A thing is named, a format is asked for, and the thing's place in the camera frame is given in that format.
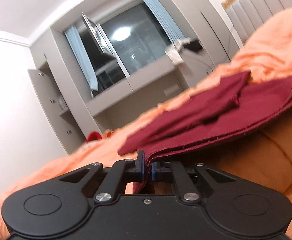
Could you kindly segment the dark red knit sweater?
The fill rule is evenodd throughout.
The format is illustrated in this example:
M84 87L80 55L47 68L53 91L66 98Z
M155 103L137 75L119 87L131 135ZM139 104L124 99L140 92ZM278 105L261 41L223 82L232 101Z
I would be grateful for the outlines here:
M206 158L214 167L280 192L292 187L292 76L249 83L250 72L223 77L130 135L120 155Z

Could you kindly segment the orange small cloth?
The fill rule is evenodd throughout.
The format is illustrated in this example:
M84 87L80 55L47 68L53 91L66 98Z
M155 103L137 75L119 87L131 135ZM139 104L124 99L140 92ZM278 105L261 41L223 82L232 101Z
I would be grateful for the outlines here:
M102 137L105 139L105 138L112 137L112 135L113 135L113 130L112 130L112 129L107 129L107 130L102 134Z

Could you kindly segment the bright red hat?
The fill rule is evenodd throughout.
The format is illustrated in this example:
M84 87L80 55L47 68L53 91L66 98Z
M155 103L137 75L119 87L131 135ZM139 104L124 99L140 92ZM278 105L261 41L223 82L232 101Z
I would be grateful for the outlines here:
M98 133L97 131L92 131L86 139L86 142L96 141L103 139L102 135Z

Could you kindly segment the grey open wardrobe door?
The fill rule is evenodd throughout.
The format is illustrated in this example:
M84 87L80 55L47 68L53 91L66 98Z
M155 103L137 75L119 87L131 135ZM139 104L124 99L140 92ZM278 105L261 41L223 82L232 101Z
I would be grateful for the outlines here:
M56 136L68 154L72 154L85 141L70 110L59 103L62 94L49 71L29 70L30 79L39 102Z

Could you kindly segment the grey window desk cabinet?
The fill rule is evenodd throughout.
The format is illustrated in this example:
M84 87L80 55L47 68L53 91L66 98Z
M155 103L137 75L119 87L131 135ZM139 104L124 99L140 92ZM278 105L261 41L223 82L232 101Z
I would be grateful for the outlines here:
M169 57L164 56L95 96L86 106L98 129L105 132L134 121L158 103L176 96L164 94L166 88L176 83L179 93L189 88L180 70L184 66L174 66Z

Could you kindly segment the orange bed blanket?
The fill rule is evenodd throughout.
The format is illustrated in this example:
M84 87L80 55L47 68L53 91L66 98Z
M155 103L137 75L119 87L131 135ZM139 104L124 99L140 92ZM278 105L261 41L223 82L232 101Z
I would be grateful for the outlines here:
M117 151L129 135L149 124L164 111L180 107L192 95L217 86L222 77L246 70L251 72L251 84L292 76L292 7L268 19L252 34L230 63L219 65L212 74L196 86L143 113L126 126L116 129L112 137L83 144L73 154L45 164L0 194L0 239L6 239L9 236L1 216L1 206L10 194L93 162L99 161L107 166L112 165L120 159ZM292 202L292 187L281 193ZM292 239L292 222L287 234Z

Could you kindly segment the white garment on sill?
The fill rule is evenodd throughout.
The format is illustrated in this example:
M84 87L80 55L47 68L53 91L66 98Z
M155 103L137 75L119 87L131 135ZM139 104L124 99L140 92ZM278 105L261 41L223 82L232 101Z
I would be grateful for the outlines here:
M178 66L179 64L183 63L180 52L183 50L184 45L190 44L191 41L191 38L176 40L175 42L167 46L167 48L164 50L165 54L169 57L174 66Z

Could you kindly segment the window with open sash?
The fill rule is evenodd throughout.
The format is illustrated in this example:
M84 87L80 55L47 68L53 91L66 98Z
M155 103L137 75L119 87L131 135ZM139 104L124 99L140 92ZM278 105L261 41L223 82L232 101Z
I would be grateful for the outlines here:
M145 3L102 24L81 18L79 35L98 82L94 95L161 58L171 43Z

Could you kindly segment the black garment on sill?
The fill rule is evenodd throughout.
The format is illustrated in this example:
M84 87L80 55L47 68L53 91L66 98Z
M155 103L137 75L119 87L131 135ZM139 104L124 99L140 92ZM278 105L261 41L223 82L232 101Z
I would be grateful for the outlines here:
M192 51L193 53L198 53L203 50L203 46L198 39L191 40L189 43L184 44L183 48Z

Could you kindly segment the light blue left curtain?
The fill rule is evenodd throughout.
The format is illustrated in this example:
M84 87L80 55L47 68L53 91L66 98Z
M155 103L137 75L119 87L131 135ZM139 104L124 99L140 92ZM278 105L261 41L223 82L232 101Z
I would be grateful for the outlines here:
M96 73L93 70L92 63L86 52L85 46L80 38L79 32L75 26L70 26L64 32L66 39L75 55L75 58L83 72L86 81L90 87L91 91L98 91L99 85Z

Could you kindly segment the light blue curtain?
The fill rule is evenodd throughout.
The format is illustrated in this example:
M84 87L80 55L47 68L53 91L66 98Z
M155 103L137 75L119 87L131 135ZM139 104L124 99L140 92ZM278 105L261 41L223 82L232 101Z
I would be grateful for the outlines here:
M99 85L96 73L93 70L92 63L86 52L85 46L80 38L79 32L75 26L70 26L64 32L66 39L75 55L75 58L83 72L86 81L90 87L91 91L98 91Z
M159 0L143 0L167 34L171 43L186 38Z

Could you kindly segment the light blue right curtain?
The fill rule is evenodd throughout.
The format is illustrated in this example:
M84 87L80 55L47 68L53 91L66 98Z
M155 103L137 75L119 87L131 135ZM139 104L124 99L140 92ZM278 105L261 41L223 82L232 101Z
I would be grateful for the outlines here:
M159 0L143 0L167 34L171 43L186 38Z

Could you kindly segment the grey padded headboard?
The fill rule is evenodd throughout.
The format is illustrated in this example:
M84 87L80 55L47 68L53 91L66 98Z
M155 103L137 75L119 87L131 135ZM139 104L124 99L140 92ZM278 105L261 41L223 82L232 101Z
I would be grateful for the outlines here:
M269 18L292 7L292 0L226 0L222 7L245 43Z

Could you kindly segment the white wall socket plate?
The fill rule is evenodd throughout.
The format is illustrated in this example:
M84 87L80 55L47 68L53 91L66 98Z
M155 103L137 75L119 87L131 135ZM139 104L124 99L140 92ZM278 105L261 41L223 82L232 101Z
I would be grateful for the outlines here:
M180 91L179 85L176 83L173 86L170 86L164 90L164 94L169 97L169 96L174 96L175 94L178 94Z

